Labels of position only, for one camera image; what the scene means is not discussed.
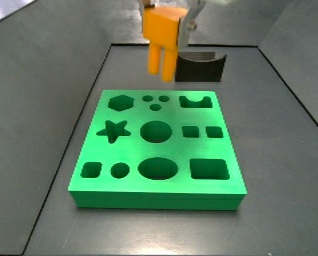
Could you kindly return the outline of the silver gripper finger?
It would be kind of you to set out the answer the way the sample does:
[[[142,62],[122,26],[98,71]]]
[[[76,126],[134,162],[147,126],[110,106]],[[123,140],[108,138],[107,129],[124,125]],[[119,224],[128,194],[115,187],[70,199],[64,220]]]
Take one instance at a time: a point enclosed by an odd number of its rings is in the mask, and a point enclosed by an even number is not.
[[[206,0],[191,0],[190,9],[183,18],[179,19],[178,49],[189,46],[190,33],[197,30],[197,17],[206,5]]]
[[[151,0],[138,0],[139,2],[139,11],[144,12],[146,8],[152,8],[155,3]]]

